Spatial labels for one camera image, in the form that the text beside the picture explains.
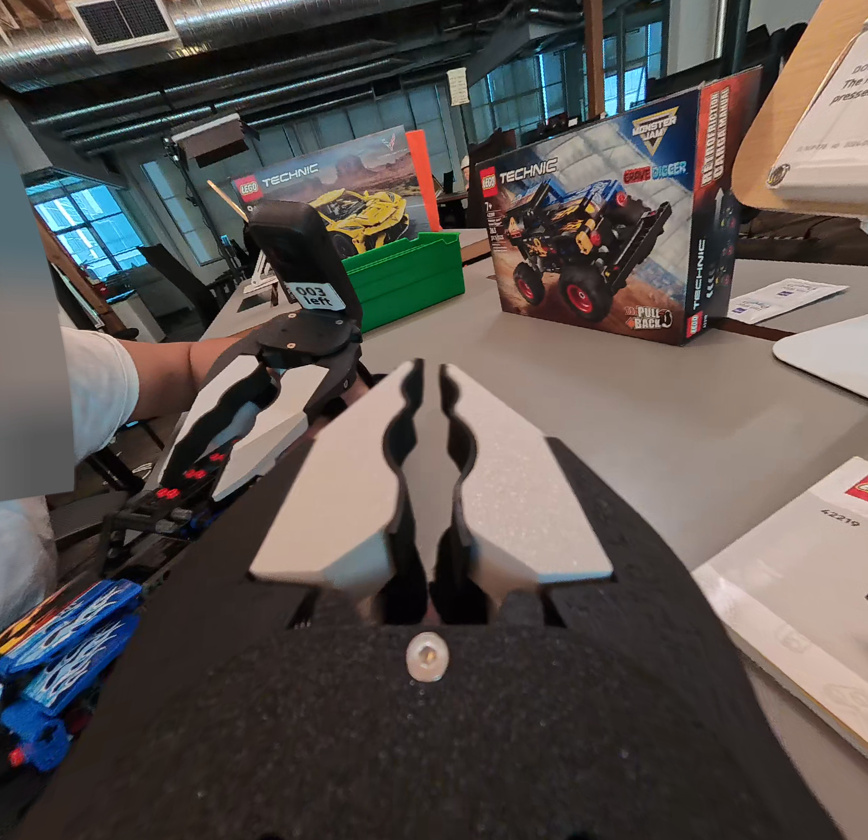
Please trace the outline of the tan wooden board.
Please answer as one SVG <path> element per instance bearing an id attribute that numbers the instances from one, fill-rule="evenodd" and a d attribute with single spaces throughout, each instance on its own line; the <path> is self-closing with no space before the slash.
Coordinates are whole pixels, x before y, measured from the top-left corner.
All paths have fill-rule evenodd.
<path id="1" fill-rule="evenodd" d="M 780 198 L 768 175 L 836 60 L 862 31 L 867 0 L 822 0 L 790 60 L 747 131 L 732 167 L 732 190 L 745 206 L 805 216 L 866 220 L 866 202 Z"/>

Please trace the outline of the wooden board on white stand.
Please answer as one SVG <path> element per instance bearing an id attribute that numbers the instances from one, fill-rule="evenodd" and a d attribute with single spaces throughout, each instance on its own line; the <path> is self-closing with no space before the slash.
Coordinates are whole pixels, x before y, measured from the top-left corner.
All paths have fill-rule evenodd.
<path id="1" fill-rule="evenodd" d="M 247 286 L 243 288 L 243 294 L 247 297 L 253 296 L 255 294 L 265 294 L 268 292 L 268 299 L 270 305 L 273 307 L 277 307 L 279 303 L 278 298 L 278 278 L 276 273 L 272 270 L 270 263 L 266 260 L 265 254 L 257 249 L 254 244 L 253 238 L 248 233 L 248 215 L 241 209 L 241 207 L 233 202 L 229 196 L 220 189 L 217 184 L 215 184 L 212 180 L 207 180 L 208 186 L 227 204 L 229 205 L 243 220 L 243 238 L 244 238 L 244 246 L 247 256 L 252 260 L 254 256 L 256 256 L 255 264 L 253 266 L 252 275 L 250 277 L 250 282 Z"/>

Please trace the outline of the yellow car lego box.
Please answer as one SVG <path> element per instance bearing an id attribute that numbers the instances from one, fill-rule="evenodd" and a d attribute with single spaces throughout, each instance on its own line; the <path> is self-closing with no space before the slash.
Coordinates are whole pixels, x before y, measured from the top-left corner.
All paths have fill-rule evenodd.
<path id="1" fill-rule="evenodd" d="M 265 166 L 232 181 L 248 216 L 266 200 L 303 202 L 340 257 L 431 233 L 403 126 Z"/>

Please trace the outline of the green plastic bin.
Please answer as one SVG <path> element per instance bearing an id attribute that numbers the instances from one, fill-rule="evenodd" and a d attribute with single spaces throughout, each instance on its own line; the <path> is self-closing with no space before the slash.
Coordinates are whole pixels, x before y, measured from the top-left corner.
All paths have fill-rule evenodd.
<path id="1" fill-rule="evenodd" d="M 460 236 L 422 233 L 358 253 L 343 265 L 362 305 L 361 332 L 464 294 Z"/>

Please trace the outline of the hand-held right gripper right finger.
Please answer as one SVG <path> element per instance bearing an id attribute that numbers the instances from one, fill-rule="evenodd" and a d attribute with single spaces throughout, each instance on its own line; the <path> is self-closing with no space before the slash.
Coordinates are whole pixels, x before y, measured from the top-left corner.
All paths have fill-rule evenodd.
<path id="1" fill-rule="evenodd" d="M 439 385 L 458 469 L 430 583 L 439 616 L 488 617 L 516 591 L 609 580 L 572 451 L 455 365 L 440 366 Z"/>

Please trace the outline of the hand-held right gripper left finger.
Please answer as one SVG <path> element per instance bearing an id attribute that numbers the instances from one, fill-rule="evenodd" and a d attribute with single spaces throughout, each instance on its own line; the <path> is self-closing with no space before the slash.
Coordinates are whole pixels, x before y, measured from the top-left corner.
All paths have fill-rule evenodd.
<path id="1" fill-rule="evenodd" d="M 424 361 L 408 360 L 316 436 L 251 563 L 255 580 L 371 600 L 381 617 L 425 616 L 403 471 L 424 388 Z"/>

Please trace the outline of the brown wooden post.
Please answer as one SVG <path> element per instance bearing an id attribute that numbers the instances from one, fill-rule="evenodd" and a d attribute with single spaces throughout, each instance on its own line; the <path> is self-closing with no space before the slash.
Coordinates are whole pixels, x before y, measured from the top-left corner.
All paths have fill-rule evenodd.
<path id="1" fill-rule="evenodd" d="M 582 0 L 582 9 L 585 20 L 589 120 L 596 120 L 605 114 L 603 0 Z"/>

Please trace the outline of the flame-printed lego truck model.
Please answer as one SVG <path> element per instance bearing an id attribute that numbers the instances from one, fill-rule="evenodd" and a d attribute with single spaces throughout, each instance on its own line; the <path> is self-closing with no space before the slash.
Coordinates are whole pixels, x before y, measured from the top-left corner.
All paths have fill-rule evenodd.
<path id="1" fill-rule="evenodd" d="M 2 634 L 2 780 L 66 758 L 146 596 L 225 507 L 213 496 L 237 441 L 107 514 L 97 575 L 74 578 Z"/>

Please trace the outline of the white monitor stand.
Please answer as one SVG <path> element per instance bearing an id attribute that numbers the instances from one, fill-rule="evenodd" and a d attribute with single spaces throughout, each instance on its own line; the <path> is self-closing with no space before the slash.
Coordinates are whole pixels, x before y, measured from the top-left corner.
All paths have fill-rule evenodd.
<path id="1" fill-rule="evenodd" d="M 867 399 L 867 315 L 791 334 L 773 345 L 787 366 Z"/>

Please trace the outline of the white printed sign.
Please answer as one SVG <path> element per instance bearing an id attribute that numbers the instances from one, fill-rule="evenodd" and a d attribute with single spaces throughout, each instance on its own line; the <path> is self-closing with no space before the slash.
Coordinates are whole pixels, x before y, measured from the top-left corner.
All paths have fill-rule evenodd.
<path id="1" fill-rule="evenodd" d="M 830 68 L 771 168 L 791 202 L 867 202 L 867 24 Z"/>

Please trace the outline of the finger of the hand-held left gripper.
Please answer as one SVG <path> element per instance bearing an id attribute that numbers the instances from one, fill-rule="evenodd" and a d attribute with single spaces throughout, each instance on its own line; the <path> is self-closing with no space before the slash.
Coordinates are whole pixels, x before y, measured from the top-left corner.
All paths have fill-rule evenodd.
<path id="1" fill-rule="evenodd" d="M 324 366 L 302 366 L 284 372 L 274 401 L 255 417 L 252 429 L 227 455 L 212 499 L 219 502 L 255 477 L 263 477 L 277 457 L 307 430 L 305 408 L 326 378 Z"/>
<path id="2" fill-rule="evenodd" d="M 215 477 L 213 491 L 237 491 L 274 465 L 279 387 L 259 360 L 232 360 L 200 391 L 146 489 L 168 491 Z"/>

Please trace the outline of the orange upright panel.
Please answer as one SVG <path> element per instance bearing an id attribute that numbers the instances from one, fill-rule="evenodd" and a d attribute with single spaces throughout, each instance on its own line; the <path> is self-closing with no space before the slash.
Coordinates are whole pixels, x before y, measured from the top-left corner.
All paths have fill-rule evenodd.
<path id="1" fill-rule="evenodd" d="M 430 167 L 425 132 L 423 130 L 406 131 L 406 140 L 411 161 L 418 178 L 419 190 L 425 206 L 429 230 L 431 233 L 440 232 L 442 231 L 442 227 L 439 218 L 438 200 Z"/>

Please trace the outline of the white instruction booklet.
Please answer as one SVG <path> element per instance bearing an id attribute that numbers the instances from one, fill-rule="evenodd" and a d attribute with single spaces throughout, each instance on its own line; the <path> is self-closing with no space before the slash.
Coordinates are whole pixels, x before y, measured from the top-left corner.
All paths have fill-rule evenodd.
<path id="1" fill-rule="evenodd" d="M 735 646 L 866 756 L 866 459 L 846 461 L 692 576 Z"/>

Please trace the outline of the white ceiling vent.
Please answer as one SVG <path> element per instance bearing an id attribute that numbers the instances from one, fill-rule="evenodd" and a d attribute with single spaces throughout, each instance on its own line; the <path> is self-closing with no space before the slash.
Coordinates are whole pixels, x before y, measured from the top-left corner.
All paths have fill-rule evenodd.
<path id="1" fill-rule="evenodd" d="M 67 6 L 98 55 L 179 41 L 163 0 L 69 0 Z"/>

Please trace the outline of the silver air duct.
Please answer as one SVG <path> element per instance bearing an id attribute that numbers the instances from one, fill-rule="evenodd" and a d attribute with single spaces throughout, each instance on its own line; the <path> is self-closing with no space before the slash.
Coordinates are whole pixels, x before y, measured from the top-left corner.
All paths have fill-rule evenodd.
<path id="1" fill-rule="evenodd" d="M 73 21 L 23 32 L 2 45 L 2 83 L 28 92 L 430 4 L 473 0 L 177 0 L 174 40 L 99 54 Z"/>

